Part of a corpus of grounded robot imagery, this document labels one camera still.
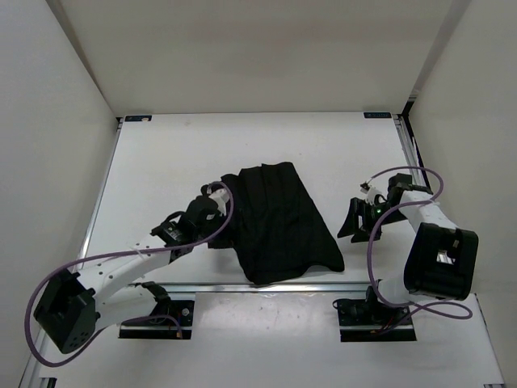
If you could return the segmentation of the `black skirt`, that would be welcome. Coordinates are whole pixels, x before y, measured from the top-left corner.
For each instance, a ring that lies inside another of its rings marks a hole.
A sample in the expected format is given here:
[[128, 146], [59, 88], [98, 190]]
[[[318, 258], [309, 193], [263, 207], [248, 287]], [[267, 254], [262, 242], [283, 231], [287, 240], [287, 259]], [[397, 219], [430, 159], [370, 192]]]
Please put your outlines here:
[[255, 285], [290, 280], [311, 267], [345, 269], [342, 252], [291, 162], [244, 168], [221, 178], [233, 216], [209, 244], [232, 249]]

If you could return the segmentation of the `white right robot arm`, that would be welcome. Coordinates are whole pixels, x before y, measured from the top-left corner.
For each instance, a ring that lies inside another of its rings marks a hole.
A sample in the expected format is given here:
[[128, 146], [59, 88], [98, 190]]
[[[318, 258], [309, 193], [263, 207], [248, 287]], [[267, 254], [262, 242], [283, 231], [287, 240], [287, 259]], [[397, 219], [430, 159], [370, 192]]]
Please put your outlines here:
[[[351, 199], [340, 238], [366, 243], [370, 285], [364, 299], [341, 299], [334, 308], [354, 324], [382, 324], [412, 310], [429, 310], [441, 301], [463, 301], [470, 294], [479, 238], [443, 213], [437, 195], [410, 174], [389, 178], [386, 193], [362, 183], [364, 198]], [[384, 225], [410, 223], [414, 241], [401, 275], [377, 279], [372, 250]]]

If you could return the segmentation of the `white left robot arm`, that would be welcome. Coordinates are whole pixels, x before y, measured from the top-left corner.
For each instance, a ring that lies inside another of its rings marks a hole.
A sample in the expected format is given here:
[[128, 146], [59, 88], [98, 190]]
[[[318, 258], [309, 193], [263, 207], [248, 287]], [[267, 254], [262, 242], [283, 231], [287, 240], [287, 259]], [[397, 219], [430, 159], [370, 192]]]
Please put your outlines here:
[[228, 225], [233, 207], [224, 188], [197, 196], [129, 251], [99, 255], [76, 272], [56, 271], [46, 282], [35, 320], [63, 354], [76, 352], [111, 325], [176, 324], [168, 292], [144, 277], [213, 240]]

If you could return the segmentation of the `blue right corner label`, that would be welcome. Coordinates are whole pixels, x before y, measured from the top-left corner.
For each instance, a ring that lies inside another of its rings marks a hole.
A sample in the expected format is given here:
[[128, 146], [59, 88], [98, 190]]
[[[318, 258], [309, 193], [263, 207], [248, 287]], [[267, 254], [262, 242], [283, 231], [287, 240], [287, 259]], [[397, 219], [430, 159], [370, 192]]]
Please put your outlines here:
[[364, 112], [365, 119], [392, 119], [390, 112]]

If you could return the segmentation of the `blue corner label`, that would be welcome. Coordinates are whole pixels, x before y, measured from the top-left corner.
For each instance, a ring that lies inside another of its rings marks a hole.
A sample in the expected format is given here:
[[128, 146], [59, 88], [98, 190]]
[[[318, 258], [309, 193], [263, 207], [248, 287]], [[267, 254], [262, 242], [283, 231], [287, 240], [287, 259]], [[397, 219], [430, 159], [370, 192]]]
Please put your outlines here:
[[153, 118], [152, 115], [128, 115], [124, 118], [125, 122], [149, 122]]
[[390, 112], [364, 112], [365, 119], [392, 119]]

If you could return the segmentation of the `blue left corner label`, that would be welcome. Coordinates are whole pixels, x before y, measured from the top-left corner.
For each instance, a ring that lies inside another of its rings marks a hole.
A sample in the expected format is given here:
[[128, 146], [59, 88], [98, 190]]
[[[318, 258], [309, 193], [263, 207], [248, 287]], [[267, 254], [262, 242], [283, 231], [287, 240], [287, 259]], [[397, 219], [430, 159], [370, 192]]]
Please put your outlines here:
[[149, 122], [153, 118], [152, 115], [128, 115], [124, 118], [125, 122]]

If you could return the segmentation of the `white front cover panel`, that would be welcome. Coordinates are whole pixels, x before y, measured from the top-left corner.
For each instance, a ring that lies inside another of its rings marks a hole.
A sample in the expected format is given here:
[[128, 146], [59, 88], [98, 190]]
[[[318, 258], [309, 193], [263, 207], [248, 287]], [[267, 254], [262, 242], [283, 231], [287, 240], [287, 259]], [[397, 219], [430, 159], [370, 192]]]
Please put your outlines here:
[[504, 382], [479, 314], [420, 313], [413, 342], [344, 343], [332, 293], [202, 293], [187, 340], [121, 339], [107, 329], [35, 386], [483, 387]]

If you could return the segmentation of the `aluminium right side rail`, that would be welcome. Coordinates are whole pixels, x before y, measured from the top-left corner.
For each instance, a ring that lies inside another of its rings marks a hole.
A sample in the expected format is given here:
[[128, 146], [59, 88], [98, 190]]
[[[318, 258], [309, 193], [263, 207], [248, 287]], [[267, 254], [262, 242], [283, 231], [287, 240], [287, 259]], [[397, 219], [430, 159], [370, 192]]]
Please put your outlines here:
[[472, 283], [477, 236], [450, 221], [426, 186], [404, 178], [397, 186], [398, 212], [414, 228], [415, 238], [397, 287], [401, 302], [420, 297], [462, 300]]

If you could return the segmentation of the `aluminium rail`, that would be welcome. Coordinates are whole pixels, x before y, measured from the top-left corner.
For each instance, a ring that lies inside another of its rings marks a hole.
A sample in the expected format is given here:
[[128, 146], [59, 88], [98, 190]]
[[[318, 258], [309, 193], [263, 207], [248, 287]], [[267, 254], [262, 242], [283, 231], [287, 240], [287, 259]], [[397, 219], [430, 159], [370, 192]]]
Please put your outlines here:
[[404, 178], [397, 186], [398, 212], [414, 228], [415, 238], [397, 287], [401, 302], [420, 297], [462, 300], [472, 283], [477, 236], [450, 221], [426, 186]]
[[369, 283], [287, 283], [266, 286], [249, 284], [159, 283], [169, 293], [362, 293]]

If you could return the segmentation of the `aluminium front rail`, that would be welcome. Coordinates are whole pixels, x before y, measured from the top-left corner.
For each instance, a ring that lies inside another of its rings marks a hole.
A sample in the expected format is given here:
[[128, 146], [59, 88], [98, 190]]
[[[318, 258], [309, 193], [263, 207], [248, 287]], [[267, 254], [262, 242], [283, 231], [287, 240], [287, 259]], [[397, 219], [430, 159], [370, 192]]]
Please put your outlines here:
[[369, 283], [287, 283], [266, 286], [249, 284], [159, 283], [169, 293], [362, 293]]

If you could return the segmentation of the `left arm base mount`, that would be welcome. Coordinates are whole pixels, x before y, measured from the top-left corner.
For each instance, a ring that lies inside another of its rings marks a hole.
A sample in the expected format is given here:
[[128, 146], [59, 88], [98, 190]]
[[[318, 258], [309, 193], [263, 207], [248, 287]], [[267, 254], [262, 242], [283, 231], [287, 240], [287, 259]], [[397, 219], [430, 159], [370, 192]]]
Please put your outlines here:
[[121, 340], [190, 340], [195, 312], [194, 294], [171, 294], [165, 308], [153, 312], [152, 318], [121, 324]]

